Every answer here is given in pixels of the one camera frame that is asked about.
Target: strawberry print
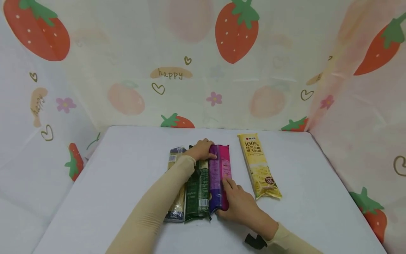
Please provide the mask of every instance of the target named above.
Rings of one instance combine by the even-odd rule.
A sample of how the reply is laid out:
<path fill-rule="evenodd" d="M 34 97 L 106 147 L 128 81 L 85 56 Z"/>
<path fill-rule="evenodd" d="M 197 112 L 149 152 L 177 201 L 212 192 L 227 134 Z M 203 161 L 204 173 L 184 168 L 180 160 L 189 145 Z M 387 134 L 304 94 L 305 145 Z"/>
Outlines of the strawberry print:
<path fill-rule="evenodd" d="M 258 36 L 258 13 L 251 1 L 232 0 L 220 11 L 216 21 L 216 43 L 223 59 L 235 64 L 252 48 Z"/>
<path fill-rule="evenodd" d="M 65 59 L 70 38 L 56 13 L 35 0 L 6 0 L 3 9 L 11 30 L 27 49 L 45 60 Z"/>
<path fill-rule="evenodd" d="M 296 122 L 289 119 L 289 124 L 286 126 L 283 126 L 281 128 L 281 131 L 305 131 L 308 121 L 309 121 L 309 119 L 307 117 L 304 117 Z"/>
<path fill-rule="evenodd" d="M 65 167 L 69 168 L 69 177 L 72 179 L 72 181 L 76 181 L 79 174 L 83 170 L 84 164 L 75 143 L 70 143 L 68 149 L 71 160 L 70 162 L 65 163 Z"/>
<path fill-rule="evenodd" d="M 172 128 L 194 128 L 194 125 L 188 119 L 178 116 L 177 113 L 174 113 L 168 119 L 161 115 L 164 120 L 161 124 L 161 127 L 172 127 Z"/>
<path fill-rule="evenodd" d="M 362 187 L 361 194 L 350 192 L 350 195 L 358 208 L 361 210 L 369 226 L 372 228 L 378 240 L 383 243 L 388 219 L 381 204 L 370 199 L 367 195 L 367 188 Z"/>
<path fill-rule="evenodd" d="M 355 71 L 359 76 L 373 72 L 387 64 L 399 50 L 400 44 L 405 41 L 400 24 L 406 19 L 406 13 L 384 27 L 372 40 L 364 60 Z"/>

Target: tabletop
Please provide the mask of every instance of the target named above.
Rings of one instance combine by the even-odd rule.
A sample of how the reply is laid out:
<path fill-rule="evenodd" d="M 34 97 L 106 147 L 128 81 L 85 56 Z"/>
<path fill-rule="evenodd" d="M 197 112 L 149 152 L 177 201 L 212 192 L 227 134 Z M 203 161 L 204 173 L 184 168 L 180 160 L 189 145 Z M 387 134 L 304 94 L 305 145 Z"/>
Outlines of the tabletop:
<path fill-rule="evenodd" d="M 306 132 L 110 127 L 34 254 L 104 254 L 146 190 L 166 171 L 171 148 L 198 139 L 230 145 L 233 179 L 253 194 L 237 134 L 258 132 L 283 198 L 259 207 L 326 254 L 386 253 Z M 266 253 L 244 244 L 249 229 L 218 220 L 164 224 L 156 253 Z"/>

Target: person's right hand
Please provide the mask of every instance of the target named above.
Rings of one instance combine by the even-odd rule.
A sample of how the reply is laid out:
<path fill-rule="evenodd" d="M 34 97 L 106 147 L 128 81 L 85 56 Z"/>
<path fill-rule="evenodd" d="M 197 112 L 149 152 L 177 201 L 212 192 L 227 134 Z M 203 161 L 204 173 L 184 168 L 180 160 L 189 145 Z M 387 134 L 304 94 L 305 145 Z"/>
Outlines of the person's right hand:
<path fill-rule="evenodd" d="M 227 194 L 229 209 L 227 211 L 217 210 L 217 215 L 250 228 L 267 241 L 271 240 L 278 230 L 278 223 L 262 211 L 254 197 L 245 192 L 233 179 L 223 178 L 223 186 Z"/>
<path fill-rule="evenodd" d="M 254 197 L 245 192 L 241 185 L 237 185 L 231 178 L 223 178 L 223 186 L 227 194 L 229 209 L 227 211 L 218 210 L 217 215 L 220 218 L 249 226 L 252 218 L 262 212 Z"/>

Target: pasta package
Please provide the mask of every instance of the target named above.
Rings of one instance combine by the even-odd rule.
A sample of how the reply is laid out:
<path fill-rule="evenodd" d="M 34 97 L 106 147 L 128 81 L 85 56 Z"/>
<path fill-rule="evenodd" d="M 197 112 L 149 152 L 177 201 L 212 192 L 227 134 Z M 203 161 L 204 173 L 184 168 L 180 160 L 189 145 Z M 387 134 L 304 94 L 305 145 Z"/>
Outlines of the pasta package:
<path fill-rule="evenodd" d="M 183 147 L 171 149 L 169 152 L 168 168 L 167 171 L 176 163 L 182 153 L 186 152 Z M 181 223 L 185 221 L 185 191 L 186 185 L 183 185 L 178 195 L 176 196 L 171 208 L 165 216 L 164 221 Z"/>
<path fill-rule="evenodd" d="M 218 209 L 227 211 L 229 203 L 224 191 L 223 177 L 231 178 L 230 151 L 228 145 L 212 145 L 209 153 L 217 155 L 217 159 L 209 160 L 210 198 L 209 212 L 212 214 Z"/>
<path fill-rule="evenodd" d="M 238 138 L 254 189 L 255 199 L 260 197 L 282 198 L 263 154 L 258 133 L 239 134 Z"/>
<path fill-rule="evenodd" d="M 197 161 L 194 169 L 186 183 L 185 222 L 206 217 L 212 219 L 209 214 L 209 162 Z"/>

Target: arm sleeve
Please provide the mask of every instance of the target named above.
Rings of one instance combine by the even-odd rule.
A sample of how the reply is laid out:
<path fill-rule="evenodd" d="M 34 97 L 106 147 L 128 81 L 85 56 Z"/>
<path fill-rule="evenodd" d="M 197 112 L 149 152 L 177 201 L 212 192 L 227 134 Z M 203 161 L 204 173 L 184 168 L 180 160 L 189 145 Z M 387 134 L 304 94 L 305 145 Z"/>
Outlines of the arm sleeve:
<path fill-rule="evenodd" d="M 194 172 L 196 161 L 181 156 L 143 195 L 106 254 L 150 254 L 163 220 L 180 188 Z"/>
<path fill-rule="evenodd" d="M 267 241 L 268 249 L 276 254 L 323 254 L 289 230 L 281 223 L 271 241 Z"/>

